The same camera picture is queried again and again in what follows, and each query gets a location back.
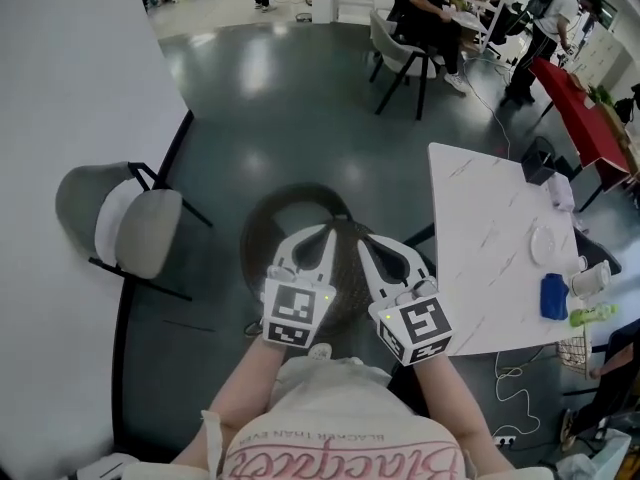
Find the white plastic bag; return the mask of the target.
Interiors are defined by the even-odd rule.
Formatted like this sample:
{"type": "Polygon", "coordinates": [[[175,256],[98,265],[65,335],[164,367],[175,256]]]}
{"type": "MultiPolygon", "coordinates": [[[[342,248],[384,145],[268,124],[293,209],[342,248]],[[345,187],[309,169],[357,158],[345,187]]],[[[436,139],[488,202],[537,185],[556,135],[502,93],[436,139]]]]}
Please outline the white plastic bag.
{"type": "Polygon", "coordinates": [[[560,480],[614,480],[631,444],[631,437],[619,430],[608,429],[604,447],[592,458],[583,453],[563,458],[556,463],[560,480]]]}

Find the small green potted plant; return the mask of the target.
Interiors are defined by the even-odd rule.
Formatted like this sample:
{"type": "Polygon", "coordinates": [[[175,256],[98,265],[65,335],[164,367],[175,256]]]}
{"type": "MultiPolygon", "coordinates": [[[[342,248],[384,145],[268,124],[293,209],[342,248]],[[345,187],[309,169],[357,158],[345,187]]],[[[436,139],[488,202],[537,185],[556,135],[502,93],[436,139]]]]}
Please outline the small green potted plant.
{"type": "Polygon", "coordinates": [[[608,90],[602,85],[588,86],[588,97],[594,104],[607,105],[614,107],[615,103],[608,90]]]}

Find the clear plastic cup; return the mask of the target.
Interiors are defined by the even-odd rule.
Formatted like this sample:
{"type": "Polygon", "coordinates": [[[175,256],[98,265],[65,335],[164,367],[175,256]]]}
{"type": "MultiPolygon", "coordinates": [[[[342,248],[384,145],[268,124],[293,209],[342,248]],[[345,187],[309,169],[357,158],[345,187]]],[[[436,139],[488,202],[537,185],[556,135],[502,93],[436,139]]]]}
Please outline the clear plastic cup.
{"type": "Polygon", "coordinates": [[[608,260],[576,273],[570,279],[570,291],[573,296],[585,299],[607,288],[611,282],[611,268],[608,260]]]}

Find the black square container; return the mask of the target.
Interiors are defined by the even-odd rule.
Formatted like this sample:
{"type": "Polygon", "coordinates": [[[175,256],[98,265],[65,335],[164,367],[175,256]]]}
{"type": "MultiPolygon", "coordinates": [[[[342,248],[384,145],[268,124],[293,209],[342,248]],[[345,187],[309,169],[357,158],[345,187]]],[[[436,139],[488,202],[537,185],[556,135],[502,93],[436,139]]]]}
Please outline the black square container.
{"type": "Polygon", "coordinates": [[[556,151],[543,136],[536,136],[521,158],[525,181],[541,186],[556,173],[556,151]]]}

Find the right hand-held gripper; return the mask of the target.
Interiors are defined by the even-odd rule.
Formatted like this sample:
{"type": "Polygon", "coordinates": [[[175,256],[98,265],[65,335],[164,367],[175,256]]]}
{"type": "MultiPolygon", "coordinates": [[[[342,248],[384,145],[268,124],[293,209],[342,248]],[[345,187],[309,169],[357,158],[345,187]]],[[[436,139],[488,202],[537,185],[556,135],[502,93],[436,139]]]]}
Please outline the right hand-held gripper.
{"type": "Polygon", "coordinates": [[[360,239],[357,249],[371,297],[385,298],[369,306],[369,316],[395,359],[412,366],[444,354],[454,330],[443,297],[437,292],[416,298],[412,293],[416,283],[430,276],[418,251],[376,234],[360,239]],[[397,295],[399,288],[411,289],[397,295]]]}

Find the white tissue pack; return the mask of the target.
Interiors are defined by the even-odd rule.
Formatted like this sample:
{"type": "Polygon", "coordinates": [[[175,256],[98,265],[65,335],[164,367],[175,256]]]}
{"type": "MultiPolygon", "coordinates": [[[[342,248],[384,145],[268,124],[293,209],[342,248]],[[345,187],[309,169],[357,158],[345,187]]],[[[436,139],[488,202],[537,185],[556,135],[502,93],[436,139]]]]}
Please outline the white tissue pack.
{"type": "Polygon", "coordinates": [[[575,209],[573,191],[569,179],[558,172],[547,181],[547,187],[554,208],[572,213],[575,209]]]}

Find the white marble table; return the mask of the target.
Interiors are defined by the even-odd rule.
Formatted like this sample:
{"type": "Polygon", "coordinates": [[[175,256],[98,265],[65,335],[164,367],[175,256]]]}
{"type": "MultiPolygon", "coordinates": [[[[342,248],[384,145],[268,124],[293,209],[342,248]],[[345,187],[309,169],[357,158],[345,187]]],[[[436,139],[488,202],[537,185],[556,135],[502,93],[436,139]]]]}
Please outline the white marble table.
{"type": "Polygon", "coordinates": [[[438,289],[454,326],[448,354],[476,355],[552,344],[580,334],[540,315],[541,280],[578,271],[574,227],[546,186],[525,181],[519,163],[453,146],[428,147],[438,289]],[[556,252],[531,259],[537,226],[556,252]]]}

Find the white plate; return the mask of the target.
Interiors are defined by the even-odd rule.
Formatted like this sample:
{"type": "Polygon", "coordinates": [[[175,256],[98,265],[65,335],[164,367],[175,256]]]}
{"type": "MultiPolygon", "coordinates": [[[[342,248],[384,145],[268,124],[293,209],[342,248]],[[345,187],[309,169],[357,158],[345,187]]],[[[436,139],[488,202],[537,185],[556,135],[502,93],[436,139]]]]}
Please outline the white plate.
{"type": "Polygon", "coordinates": [[[529,251],[537,266],[547,265],[555,256],[556,242],[553,231],[547,226],[537,226],[531,232],[529,251]]]}

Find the green drink bottle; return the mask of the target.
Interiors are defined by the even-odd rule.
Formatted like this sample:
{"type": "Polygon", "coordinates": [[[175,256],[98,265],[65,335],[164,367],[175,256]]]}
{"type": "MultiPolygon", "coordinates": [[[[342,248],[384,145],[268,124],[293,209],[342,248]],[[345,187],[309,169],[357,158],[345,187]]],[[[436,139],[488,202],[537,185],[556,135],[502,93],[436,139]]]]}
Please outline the green drink bottle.
{"type": "Polygon", "coordinates": [[[569,323],[572,327],[577,328],[592,323],[604,322],[615,315],[618,310],[619,306],[617,304],[598,303],[590,308],[572,311],[569,315],[569,323]]]}

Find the person's right forearm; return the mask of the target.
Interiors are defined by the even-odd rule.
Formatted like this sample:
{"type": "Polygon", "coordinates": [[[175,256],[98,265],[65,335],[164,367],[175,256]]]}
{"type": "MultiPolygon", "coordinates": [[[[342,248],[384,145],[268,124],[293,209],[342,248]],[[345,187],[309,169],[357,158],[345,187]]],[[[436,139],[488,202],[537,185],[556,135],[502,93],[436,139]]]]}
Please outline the person's right forearm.
{"type": "Polygon", "coordinates": [[[445,354],[413,366],[432,420],[468,452],[480,476],[513,471],[496,448],[479,404],[445,354]]]}

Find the person's left forearm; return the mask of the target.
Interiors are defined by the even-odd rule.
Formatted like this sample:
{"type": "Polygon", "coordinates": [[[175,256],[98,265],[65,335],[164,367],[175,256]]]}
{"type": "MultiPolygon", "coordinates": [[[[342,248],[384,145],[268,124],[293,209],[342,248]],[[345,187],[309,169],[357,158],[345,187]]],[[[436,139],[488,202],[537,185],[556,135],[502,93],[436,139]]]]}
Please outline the person's left forearm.
{"type": "Polygon", "coordinates": [[[267,409],[285,354],[284,345],[256,338],[216,394],[207,411],[219,416],[222,455],[237,433],[267,409]]]}

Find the blue cloth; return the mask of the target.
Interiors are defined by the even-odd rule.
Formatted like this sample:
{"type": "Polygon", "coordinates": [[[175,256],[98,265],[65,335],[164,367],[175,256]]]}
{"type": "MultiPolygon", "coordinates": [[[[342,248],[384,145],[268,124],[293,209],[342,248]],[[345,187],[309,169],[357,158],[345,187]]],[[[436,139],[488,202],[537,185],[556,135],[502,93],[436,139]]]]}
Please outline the blue cloth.
{"type": "Polygon", "coordinates": [[[569,288],[563,277],[557,273],[547,273],[541,280],[540,315],[554,321],[566,320],[568,294],[569,288]]]}

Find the red cloth covered table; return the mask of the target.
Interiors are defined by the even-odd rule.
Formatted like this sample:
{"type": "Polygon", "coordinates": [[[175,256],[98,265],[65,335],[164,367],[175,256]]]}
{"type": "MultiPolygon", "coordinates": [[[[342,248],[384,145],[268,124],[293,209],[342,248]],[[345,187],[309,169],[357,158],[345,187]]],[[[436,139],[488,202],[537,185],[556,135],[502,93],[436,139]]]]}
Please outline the red cloth covered table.
{"type": "Polygon", "coordinates": [[[628,136],[615,110],[601,103],[588,106],[587,93],[577,77],[542,58],[533,61],[530,71],[560,114],[580,166],[595,168],[603,190],[635,180],[628,136]]]}

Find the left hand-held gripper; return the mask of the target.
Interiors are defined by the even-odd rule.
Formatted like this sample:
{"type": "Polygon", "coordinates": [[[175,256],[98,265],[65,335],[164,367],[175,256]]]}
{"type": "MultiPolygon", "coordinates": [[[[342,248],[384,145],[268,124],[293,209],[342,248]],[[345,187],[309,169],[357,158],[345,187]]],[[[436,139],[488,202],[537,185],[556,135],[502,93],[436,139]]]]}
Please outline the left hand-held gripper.
{"type": "Polygon", "coordinates": [[[307,274],[296,283],[266,277],[262,338],[265,341],[308,349],[331,308],[336,290],[330,286],[338,232],[327,224],[304,228],[285,238],[277,248],[273,264],[307,274]]]}

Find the grey upholstered chair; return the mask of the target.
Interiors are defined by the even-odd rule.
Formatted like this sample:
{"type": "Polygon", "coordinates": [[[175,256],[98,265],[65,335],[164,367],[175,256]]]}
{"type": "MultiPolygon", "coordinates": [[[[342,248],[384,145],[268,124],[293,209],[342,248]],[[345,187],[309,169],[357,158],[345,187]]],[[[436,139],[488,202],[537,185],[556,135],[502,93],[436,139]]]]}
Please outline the grey upholstered chair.
{"type": "Polygon", "coordinates": [[[90,264],[125,280],[190,302],[186,294],[153,282],[165,266],[182,211],[208,227],[213,224],[143,162],[85,165],[71,169],[55,197],[58,222],[76,251],[90,264]],[[108,196],[120,185],[136,180],[142,192],[126,207],[116,226],[114,258],[99,257],[96,230],[108,196]]]}
{"type": "Polygon", "coordinates": [[[426,51],[394,39],[391,34],[394,30],[391,22],[384,20],[375,10],[370,12],[370,36],[379,57],[369,82],[375,81],[383,66],[394,74],[394,80],[377,106],[375,114],[380,115],[383,112],[402,83],[407,79],[417,78],[419,87],[415,119],[420,121],[424,110],[426,83],[437,77],[438,68],[426,51]]]}

